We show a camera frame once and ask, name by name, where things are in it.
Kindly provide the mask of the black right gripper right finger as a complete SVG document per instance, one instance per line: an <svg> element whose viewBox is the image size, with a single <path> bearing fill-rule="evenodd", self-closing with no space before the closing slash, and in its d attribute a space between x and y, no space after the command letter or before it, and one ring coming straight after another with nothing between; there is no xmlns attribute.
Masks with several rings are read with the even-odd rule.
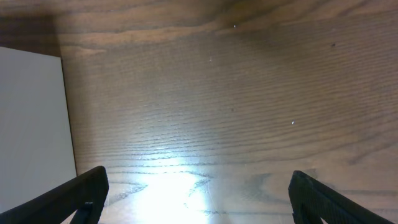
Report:
<svg viewBox="0 0 398 224"><path fill-rule="evenodd" d="M299 170L292 174L289 199L295 224L393 224Z"/></svg>

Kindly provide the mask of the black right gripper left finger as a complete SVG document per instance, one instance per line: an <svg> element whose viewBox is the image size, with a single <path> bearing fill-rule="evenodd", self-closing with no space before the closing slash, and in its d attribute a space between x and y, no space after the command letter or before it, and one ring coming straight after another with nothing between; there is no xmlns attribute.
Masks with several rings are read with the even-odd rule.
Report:
<svg viewBox="0 0 398 224"><path fill-rule="evenodd" d="M1 214L1 223L98 223L109 190L106 169L97 166Z"/></svg>

